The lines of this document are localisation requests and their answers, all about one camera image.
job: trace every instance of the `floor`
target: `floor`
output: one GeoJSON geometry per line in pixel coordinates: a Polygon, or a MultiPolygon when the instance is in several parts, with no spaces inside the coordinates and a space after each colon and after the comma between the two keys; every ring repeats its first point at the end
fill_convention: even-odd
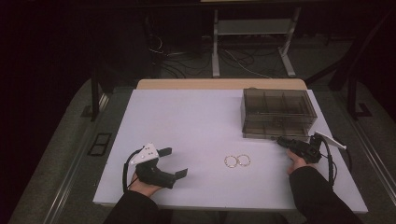
{"type": "MultiPolygon", "coordinates": [[[[313,76],[340,59],[350,46],[348,41],[334,41],[325,46],[325,41],[324,36],[293,40],[289,57],[297,78],[313,76]]],[[[223,38],[219,42],[220,78],[288,78],[276,50],[283,42],[282,36],[240,36],[223,38]]],[[[160,54],[156,62],[157,77],[211,77],[210,48],[205,45],[199,53],[182,49],[153,50],[158,51],[153,54],[160,54]]],[[[358,103],[366,104],[373,115],[351,119],[346,112],[347,90],[330,91],[327,84],[331,77],[329,74],[308,88],[314,91],[333,136],[350,148],[351,173],[369,209],[369,213],[359,214],[359,217],[366,224],[394,223],[396,202],[391,195],[396,177],[393,150],[396,125],[361,84],[358,103]]],[[[92,198],[132,90],[133,87],[117,87],[112,94],[103,97],[101,113],[92,122],[89,117],[81,116],[91,105],[91,82],[87,80],[81,86],[67,107],[10,223],[25,223],[26,220],[30,223],[103,222],[111,208],[92,203],[92,198]],[[105,156],[90,157],[86,152],[98,133],[111,133],[111,141],[105,156]]],[[[304,222],[304,217],[297,212],[283,215],[290,224],[304,222]]]]}

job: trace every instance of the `dark background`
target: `dark background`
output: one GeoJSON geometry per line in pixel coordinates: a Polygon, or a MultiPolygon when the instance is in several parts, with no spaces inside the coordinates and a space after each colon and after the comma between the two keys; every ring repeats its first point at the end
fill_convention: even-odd
{"type": "MultiPolygon", "coordinates": [[[[99,75],[104,91],[111,92],[117,85],[133,85],[143,77],[141,74],[155,77],[147,50],[150,32],[170,42],[183,36],[187,42],[178,41],[181,47],[199,48],[201,35],[205,34],[197,30],[209,34],[212,30],[211,13],[177,10],[172,15],[151,17],[159,23],[147,27],[146,14],[127,10],[87,12],[78,10],[71,1],[0,2],[4,143],[0,147],[1,223],[10,218],[64,111],[92,71],[99,75]],[[180,23],[179,17],[188,15],[190,18],[180,23]]],[[[374,17],[366,7],[307,7],[295,34],[351,37],[359,33],[360,27],[371,24],[374,17]]],[[[393,13],[355,72],[396,119],[396,101],[390,97],[396,83],[395,22],[393,13]]]]}

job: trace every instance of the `black cable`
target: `black cable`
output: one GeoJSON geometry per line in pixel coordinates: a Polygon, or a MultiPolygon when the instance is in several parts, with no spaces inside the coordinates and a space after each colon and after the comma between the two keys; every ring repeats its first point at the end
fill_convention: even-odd
{"type": "MultiPolygon", "coordinates": [[[[321,155],[322,157],[328,159],[327,156],[325,156],[325,155],[323,155],[323,154],[320,154],[320,155],[321,155]]],[[[335,168],[335,173],[334,173],[334,178],[333,178],[333,181],[335,182],[335,179],[337,178],[337,174],[338,174],[338,168],[337,168],[337,165],[335,164],[334,161],[332,162],[332,165],[333,165],[334,168],[335,168]]]]}
{"type": "Polygon", "coordinates": [[[184,78],[186,78],[186,75],[184,75],[184,73],[183,73],[182,71],[178,70],[178,69],[175,68],[174,66],[169,65],[169,64],[167,64],[167,63],[163,63],[163,65],[165,65],[165,66],[168,67],[168,68],[175,69],[175,70],[178,71],[184,78]]]}
{"type": "Polygon", "coordinates": [[[242,68],[242,69],[248,71],[249,73],[254,74],[254,75],[257,75],[257,76],[260,76],[260,77],[271,78],[271,77],[268,77],[268,76],[266,76],[266,75],[264,75],[264,74],[260,74],[260,73],[257,73],[257,72],[254,72],[254,71],[251,71],[251,70],[247,69],[247,67],[244,66],[244,65],[242,65],[240,62],[238,62],[238,59],[236,59],[228,50],[222,49],[222,51],[224,51],[224,52],[226,52],[227,54],[229,54],[229,55],[233,58],[233,61],[239,64],[240,68],[242,68]]]}
{"type": "Polygon", "coordinates": [[[273,76],[276,76],[276,77],[281,77],[280,74],[282,74],[282,72],[283,72],[284,74],[286,74],[287,72],[286,72],[285,66],[282,65],[279,69],[276,69],[276,67],[277,67],[277,65],[278,65],[278,62],[279,62],[279,60],[276,60],[276,61],[275,61],[274,68],[266,68],[266,67],[264,67],[264,68],[260,71],[260,73],[262,73],[262,71],[268,70],[267,72],[268,72],[269,74],[271,74],[271,75],[273,75],[273,76]]]}
{"type": "Polygon", "coordinates": [[[135,151],[134,153],[131,154],[131,156],[128,157],[128,160],[126,160],[126,162],[123,165],[123,170],[122,170],[122,189],[123,192],[126,193],[129,186],[127,184],[127,175],[128,175],[128,166],[129,166],[129,161],[131,160],[131,158],[136,155],[137,153],[139,153],[142,149],[139,149],[137,151],[135,151]]]}
{"type": "Polygon", "coordinates": [[[333,176],[333,164],[332,161],[332,153],[330,152],[329,145],[327,144],[326,140],[319,135],[320,140],[323,142],[324,146],[327,149],[327,161],[329,163],[329,184],[333,187],[334,186],[334,176],[333,176]]]}
{"type": "Polygon", "coordinates": [[[245,57],[241,57],[241,58],[234,56],[237,62],[239,62],[239,63],[243,62],[245,66],[249,66],[249,65],[255,63],[255,60],[254,60],[253,55],[250,54],[250,53],[245,52],[245,51],[242,50],[242,49],[223,49],[223,48],[220,48],[219,50],[224,50],[224,51],[230,51],[230,50],[232,50],[232,51],[235,51],[235,52],[237,52],[237,53],[239,53],[239,54],[246,55],[245,57]]]}
{"type": "MultiPolygon", "coordinates": [[[[222,39],[221,37],[224,37],[224,35],[221,35],[221,36],[219,37],[219,39],[218,39],[219,48],[220,48],[220,49],[227,49],[227,48],[224,48],[224,42],[221,41],[221,39],[222,39]]],[[[237,43],[240,43],[240,40],[232,41],[231,45],[233,46],[233,49],[234,49],[234,50],[235,50],[235,49],[240,49],[240,50],[244,51],[243,48],[242,48],[240,45],[238,45],[237,43]]],[[[246,52],[246,54],[249,55],[249,56],[255,55],[255,53],[260,49],[260,47],[261,47],[263,44],[264,44],[264,40],[262,39],[262,40],[260,41],[260,43],[259,43],[258,46],[256,46],[256,44],[255,44],[255,47],[256,47],[256,48],[254,49],[253,53],[247,53],[247,52],[246,52]]]]}
{"type": "Polygon", "coordinates": [[[230,56],[228,54],[224,54],[221,50],[218,52],[219,58],[222,59],[225,63],[227,63],[229,66],[233,67],[233,68],[241,68],[240,65],[235,66],[233,64],[228,63],[224,58],[229,59],[231,61],[233,61],[235,63],[235,60],[232,58],[229,58],[230,56]]]}
{"type": "Polygon", "coordinates": [[[177,74],[174,73],[173,71],[171,71],[170,69],[167,69],[166,67],[163,67],[163,66],[161,66],[161,69],[165,70],[166,72],[170,73],[171,75],[174,75],[175,78],[179,78],[179,77],[177,76],[177,74]]]}
{"type": "Polygon", "coordinates": [[[205,65],[203,65],[203,66],[199,66],[199,67],[191,67],[191,66],[187,66],[186,64],[182,63],[182,62],[185,62],[185,61],[194,60],[194,59],[196,59],[196,58],[200,58],[200,57],[195,57],[195,58],[191,58],[191,59],[188,59],[188,60],[172,60],[172,59],[164,59],[164,61],[166,61],[166,62],[169,62],[169,63],[177,63],[177,64],[179,64],[179,65],[183,66],[183,67],[185,68],[185,70],[186,70],[186,68],[189,68],[189,69],[194,69],[194,70],[201,70],[201,69],[205,69],[205,68],[207,68],[207,67],[209,66],[209,64],[210,64],[210,61],[211,61],[211,57],[207,57],[207,60],[206,60],[206,62],[205,62],[205,65]]]}
{"type": "Polygon", "coordinates": [[[264,56],[268,56],[268,55],[271,55],[271,54],[276,54],[276,53],[279,53],[279,51],[278,50],[274,50],[274,51],[271,51],[271,52],[269,52],[269,53],[264,53],[264,54],[252,54],[253,56],[256,56],[256,57],[264,57],[264,56]]]}
{"type": "Polygon", "coordinates": [[[129,184],[127,188],[131,187],[131,185],[132,185],[137,179],[138,179],[138,177],[137,177],[135,180],[131,181],[131,184],[129,184]]]}
{"type": "Polygon", "coordinates": [[[169,61],[169,62],[170,62],[170,63],[177,63],[177,64],[174,64],[174,65],[169,64],[169,65],[171,65],[171,66],[173,66],[173,67],[175,67],[175,66],[182,66],[182,68],[184,69],[184,73],[185,73],[186,75],[189,75],[189,76],[192,76],[192,77],[200,76],[200,75],[201,75],[202,73],[204,73],[204,72],[207,72],[207,73],[211,73],[211,72],[212,72],[211,70],[205,69],[205,68],[209,65],[209,63],[207,63],[205,67],[194,68],[194,67],[189,67],[189,66],[187,66],[187,65],[185,65],[185,64],[183,64],[183,63],[179,63],[179,62],[172,62],[172,61],[169,61]],[[190,69],[190,70],[198,70],[198,72],[196,72],[196,73],[189,72],[188,69],[190,69]]]}

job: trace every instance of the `person's left hand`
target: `person's left hand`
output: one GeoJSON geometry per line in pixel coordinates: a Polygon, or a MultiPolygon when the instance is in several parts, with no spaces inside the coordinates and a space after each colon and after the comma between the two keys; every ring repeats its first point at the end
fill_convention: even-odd
{"type": "Polygon", "coordinates": [[[155,192],[157,192],[157,190],[162,189],[162,187],[158,187],[155,185],[149,185],[149,184],[141,182],[139,180],[139,178],[137,177],[136,173],[134,173],[134,175],[132,176],[131,181],[132,181],[132,184],[128,188],[128,190],[139,192],[139,193],[146,195],[148,197],[151,197],[151,195],[153,195],[155,192]]]}

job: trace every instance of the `gray carpet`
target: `gray carpet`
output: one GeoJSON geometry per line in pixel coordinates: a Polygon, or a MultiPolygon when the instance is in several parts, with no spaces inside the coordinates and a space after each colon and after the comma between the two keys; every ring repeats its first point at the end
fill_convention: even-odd
{"type": "MultiPolygon", "coordinates": [[[[314,75],[341,58],[350,46],[348,42],[332,42],[329,47],[325,47],[323,43],[322,37],[293,41],[290,46],[290,60],[298,78],[304,79],[314,75]]],[[[260,53],[271,53],[274,49],[276,48],[262,46],[260,53]]],[[[186,77],[211,77],[211,66],[207,62],[209,56],[209,53],[205,53],[202,57],[193,60],[187,56],[188,60],[185,58],[182,61],[184,65],[168,63],[173,66],[179,64],[177,69],[186,77]]],[[[268,76],[287,77],[277,54],[254,57],[254,59],[249,69],[268,76]]],[[[220,77],[257,77],[237,67],[238,64],[230,59],[220,60],[220,77]]],[[[168,70],[162,70],[162,77],[175,78],[177,70],[173,69],[173,72],[168,70]]],[[[351,120],[346,113],[345,90],[329,91],[326,85],[330,78],[331,75],[318,80],[309,86],[309,89],[314,91],[332,134],[350,150],[353,159],[352,176],[369,209],[369,213],[359,216],[366,224],[395,223],[396,207],[373,165],[367,159],[354,125],[358,123],[363,128],[392,176],[396,174],[396,164],[394,164],[396,155],[393,150],[396,144],[394,141],[396,125],[363,85],[358,87],[358,103],[365,103],[373,116],[360,118],[359,121],[351,120]]],[[[46,223],[101,223],[106,218],[111,208],[96,205],[92,203],[92,199],[132,90],[133,88],[116,88],[114,93],[108,96],[106,108],[100,113],[96,122],[90,122],[89,119],[80,116],[85,106],[91,104],[90,83],[87,82],[81,87],[66,111],[10,223],[25,223],[26,220],[29,220],[29,223],[43,223],[44,220],[47,220],[46,223]],[[112,134],[109,147],[103,157],[89,156],[87,152],[98,133],[112,134]],[[52,209],[53,213],[49,213],[46,219],[54,200],[64,203],[59,203],[58,208],[52,209]]],[[[343,155],[347,162],[347,155],[345,153],[343,155]]],[[[283,215],[291,224],[304,221],[297,212],[283,215]]]]}

